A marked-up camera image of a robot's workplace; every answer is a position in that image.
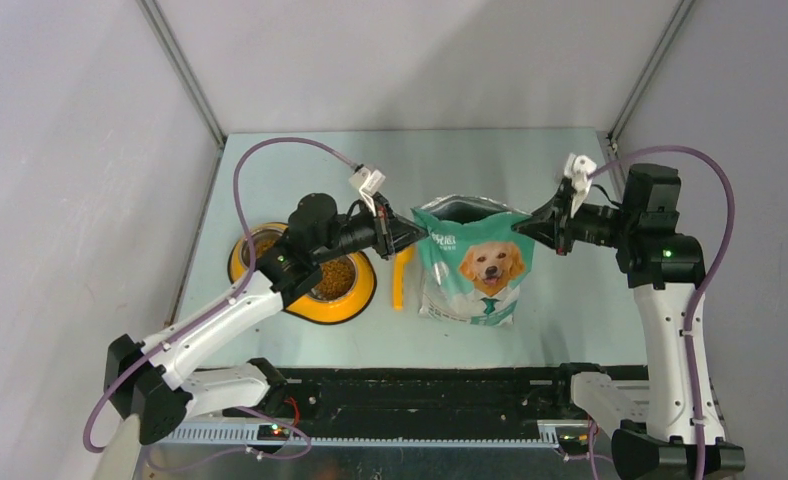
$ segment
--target dog food bag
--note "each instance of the dog food bag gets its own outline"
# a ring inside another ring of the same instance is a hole
[[[453,195],[413,208],[429,236],[417,244],[424,268],[420,314],[471,325],[512,322],[535,242],[513,232],[525,219],[487,198]]]

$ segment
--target green tie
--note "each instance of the green tie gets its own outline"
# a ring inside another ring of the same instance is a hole
[[[496,310],[496,308],[494,308],[494,305],[500,300],[496,298],[483,298],[482,301],[485,302],[485,311],[483,311],[482,313],[488,315],[489,313],[494,313],[494,310]]]

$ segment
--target pet food bowl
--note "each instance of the pet food bowl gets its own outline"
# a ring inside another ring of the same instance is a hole
[[[256,257],[261,256],[282,236],[284,223],[265,223],[251,230]],[[232,248],[229,279],[237,282],[250,265],[250,249],[245,237]],[[362,252],[345,255],[321,265],[323,280],[285,311],[314,323],[332,325],[362,313],[376,293],[376,273]]]

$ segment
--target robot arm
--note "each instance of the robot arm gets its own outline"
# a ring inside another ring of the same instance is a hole
[[[699,242],[675,232],[680,180],[660,165],[630,168],[619,208],[582,203],[593,170],[587,157],[571,156],[554,197],[513,229],[567,255],[575,241],[617,250],[616,260],[641,314],[648,359],[650,403],[641,408],[596,365],[572,364],[568,382],[573,404],[586,411],[612,439],[621,478],[660,478],[694,471],[701,419],[706,471],[730,475],[744,468],[740,447],[726,443],[716,412],[703,342],[702,299],[693,336],[700,380],[700,413],[694,411],[683,329],[686,306],[705,277]]]
[[[338,214],[332,197],[307,195],[289,216],[282,237],[258,260],[249,282],[239,281],[200,312],[140,343],[128,335],[111,343],[106,388],[147,352],[161,347],[111,397],[121,417],[140,417],[142,445],[161,440],[193,416],[239,405],[259,406],[270,413],[280,406],[285,380],[264,359],[232,368],[196,369],[239,333],[320,283],[320,264],[368,247],[388,259],[426,236],[423,229],[396,215],[382,195],[360,192],[364,203],[349,218]],[[172,344],[167,341],[183,329],[190,330]]]

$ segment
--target dog illustration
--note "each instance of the dog illustration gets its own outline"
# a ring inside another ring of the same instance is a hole
[[[520,288],[509,288],[509,282],[526,272],[526,263],[514,242],[485,242],[468,249],[459,272],[474,289],[453,298],[453,308],[461,314],[488,315],[518,299]]]

